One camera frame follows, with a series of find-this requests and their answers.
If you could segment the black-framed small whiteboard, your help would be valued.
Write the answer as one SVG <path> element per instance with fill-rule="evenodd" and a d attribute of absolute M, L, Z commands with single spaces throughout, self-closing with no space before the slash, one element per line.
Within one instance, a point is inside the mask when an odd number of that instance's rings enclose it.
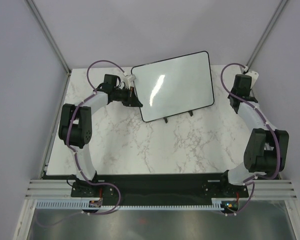
<path fill-rule="evenodd" d="M 215 103 L 207 51 L 137 65 L 135 94 L 145 123 L 210 107 Z"/>

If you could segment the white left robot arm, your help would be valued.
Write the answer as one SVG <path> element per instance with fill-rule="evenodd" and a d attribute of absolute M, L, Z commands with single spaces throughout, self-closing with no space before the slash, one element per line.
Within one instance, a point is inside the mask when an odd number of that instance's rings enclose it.
<path fill-rule="evenodd" d="M 93 115 L 112 102 L 125 107 L 141 108 L 133 86 L 120 87 L 117 75 L 106 74 L 103 82 L 78 104 L 65 103 L 61 109 L 58 137 L 71 151 L 76 167 L 76 178 L 85 181 L 82 191 L 88 197 L 99 193 L 99 184 L 94 180 L 97 171 L 92 163 L 90 141 L 93 136 Z"/>

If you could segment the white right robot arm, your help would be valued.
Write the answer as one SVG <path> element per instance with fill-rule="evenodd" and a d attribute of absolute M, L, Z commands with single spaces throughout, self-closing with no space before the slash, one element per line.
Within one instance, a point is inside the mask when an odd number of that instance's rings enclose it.
<path fill-rule="evenodd" d="M 218 185 L 219 193 L 231 197 L 237 186 L 254 179 L 274 179 L 285 168 L 289 134 L 277 129 L 260 110 L 257 99 L 250 95 L 253 79 L 247 74 L 237 74 L 228 95 L 234 112 L 250 131 L 243 163 L 227 171 L 227 180 Z"/>

